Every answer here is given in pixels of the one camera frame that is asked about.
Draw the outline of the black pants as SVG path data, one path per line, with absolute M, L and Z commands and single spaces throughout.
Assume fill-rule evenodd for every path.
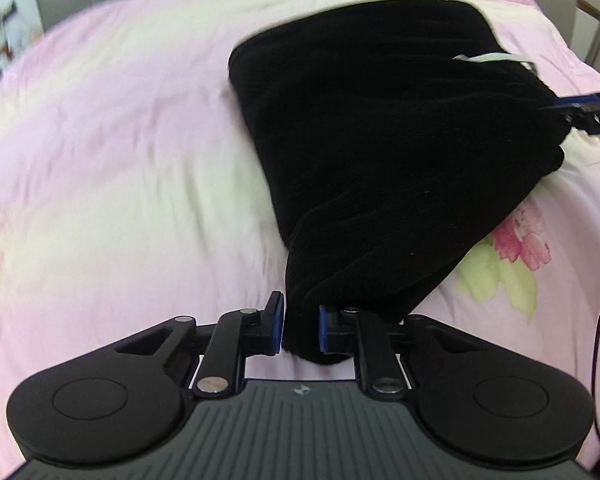
M 288 252 L 283 346 L 316 364 L 321 310 L 402 321 L 564 160 L 555 93 L 466 2 L 299 18 L 228 76 Z

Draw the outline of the pink floral bed duvet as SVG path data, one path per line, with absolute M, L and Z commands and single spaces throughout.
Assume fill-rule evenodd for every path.
M 365 0 L 111 0 L 56 26 L 0 82 L 0 479 L 22 463 L 17 385 L 179 314 L 260 307 L 286 250 L 227 78 L 260 29 Z M 600 91 L 533 0 L 464 0 L 556 93 Z M 600 139 L 476 249 L 422 313 L 577 376 L 600 416 Z M 580 462 L 600 457 L 600 433 Z

